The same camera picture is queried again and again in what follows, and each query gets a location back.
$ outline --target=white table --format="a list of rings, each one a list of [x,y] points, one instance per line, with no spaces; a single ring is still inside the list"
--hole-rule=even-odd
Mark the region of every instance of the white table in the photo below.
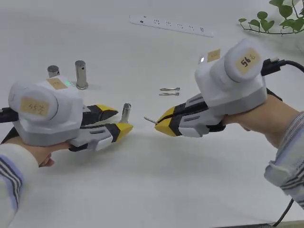
[[[132,104],[134,130],[102,152],[57,152],[25,198],[12,228],[209,228],[271,222],[289,202],[264,177],[275,156],[263,136],[237,125],[203,139],[170,138],[143,120],[199,90],[198,57],[227,51],[244,37],[265,46],[265,58],[304,63],[285,52],[281,37],[263,38],[236,26],[240,17],[267,8],[263,0],[15,0],[0,6],[1,106],[17,79],[38,82],[49,65],[75,80],[74,62],[87,63],[86,105],[121,110]],[[207,38],[128,22],[130,14],[202,24],[217,32]],[[267,85],[304,109],[304,75],[285,67]],[[179,97],[159,97],[161,87],[180,86]],[[3,138],[11,124],[2,124]],[[286,220],[304,218],[296,204]]]

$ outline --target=striped sleeve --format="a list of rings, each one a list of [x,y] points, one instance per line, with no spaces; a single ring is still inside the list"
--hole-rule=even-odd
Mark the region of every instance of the striped sleeve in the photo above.
[[[24,187],[38,169],[35,158],[19,145],[0,145],[0,227],[13,220],[23,196]]]
[[[264,176],[304,209],[304,112],[288,127]]]

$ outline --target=small metal rod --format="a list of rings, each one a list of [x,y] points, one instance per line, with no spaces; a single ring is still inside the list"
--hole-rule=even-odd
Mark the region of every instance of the small metal rod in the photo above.
[[[144,116],[143,118],[144,118],[145,120],[147,120],[147,121],[151,122],[151,123],[157,124],[157,122],[156,122],[156,121],[154,121],[154,120],[152,120],[152,119],[148,118],[147,116]]]
[[[176,88],[162,88],[160,91],[180,91],[181,88],[176,87]]]
[[[56,77],[56,76],[60,75],[59,67],[57,67],[55,65],[51,65],[47,68],[47,73],[48,73],[49,78]]]
[[[179,96],[180,93],[160,93],[160,96]]]
[[[77,89],[87,89],[88,83],[86,81],[86,63],[85,61],[78,60],[75,62],[75,68],[76,68],[76,87]]]
[[[119,121],[120,123],[128,123],[130,111],[131,111],[131,104],[125,103],[123,106],[122,119]]]

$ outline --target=hand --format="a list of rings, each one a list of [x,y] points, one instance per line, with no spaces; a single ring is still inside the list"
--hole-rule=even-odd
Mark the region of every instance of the hand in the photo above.
[[[29,146],[23,143],[20,136],[9,139],[5,143],[17,144],[28,150],[37,160],[38,165],[40,167],[49,167],[54,165],[54,161],[51,159],[52,152],[68,149],[70,147],[70,144],[68,144],[67,142],[47,147]]]
[[[262,133],[278,148],[289,124],[297,115],[297,110],[268,95],[266,102],[259,107],[245,113],[226,116],[224,124],[237,123],[247,131]]]

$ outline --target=white power strip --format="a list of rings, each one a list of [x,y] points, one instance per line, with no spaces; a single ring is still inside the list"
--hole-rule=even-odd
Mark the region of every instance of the white power strip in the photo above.
[[[214,37],[214,32],[205,29],[203,26],[190,25],[184,23],[173,22],[171,20],[164,20],[148,16],[131,15],[129,20],[132,24],[144,25],[154,28],[167,29],[177,32],[185,32],[200,36]]]

